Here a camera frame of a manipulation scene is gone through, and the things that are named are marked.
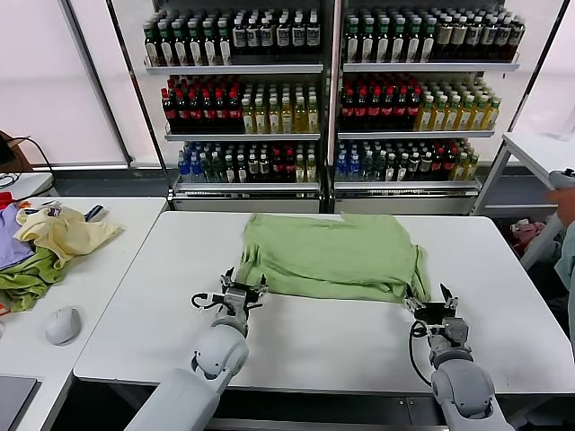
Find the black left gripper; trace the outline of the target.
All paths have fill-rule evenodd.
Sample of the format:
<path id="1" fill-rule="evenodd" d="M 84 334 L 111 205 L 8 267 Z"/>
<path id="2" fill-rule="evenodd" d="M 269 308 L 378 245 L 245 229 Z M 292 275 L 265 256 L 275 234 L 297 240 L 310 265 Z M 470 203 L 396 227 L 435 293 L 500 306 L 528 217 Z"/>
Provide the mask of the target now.
<path id="1" fill-rule="evenodd" d="M 250 286 L 245 283 L 234 281 L 233 274 L 234 268 L 230 268 L 220 276 L 219 281 L 222 293 L 228 294 L 230 290 L 243 292 L 245 294 L 245 299 L 243 300 L 243 309 L 245 311 L 251 310 L 251 308 L 260 307 L 261 304 L 259 301 L 269 289 L 266 276 L 262 274 L 260 281 L 255 286 Z"/>

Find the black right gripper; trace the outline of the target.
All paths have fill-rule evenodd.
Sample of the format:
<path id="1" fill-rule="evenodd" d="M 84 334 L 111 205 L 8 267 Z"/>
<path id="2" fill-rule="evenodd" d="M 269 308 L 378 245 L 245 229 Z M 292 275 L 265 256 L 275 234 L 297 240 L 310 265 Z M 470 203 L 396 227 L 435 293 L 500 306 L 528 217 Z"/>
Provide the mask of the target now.
<path id="1" fill-rule="evenodd" d="M 422 303 L 414 296 L 411 290 L 406 291 L 406 307 L 413 311 L 414 319 L 417 321 L 443 321 L 445 318 L 453 318 L 458 305 L 458 297 L 454 296 L 451 290 L 444 284 L 440 284 L 444 303 L 432 302 Z"/>

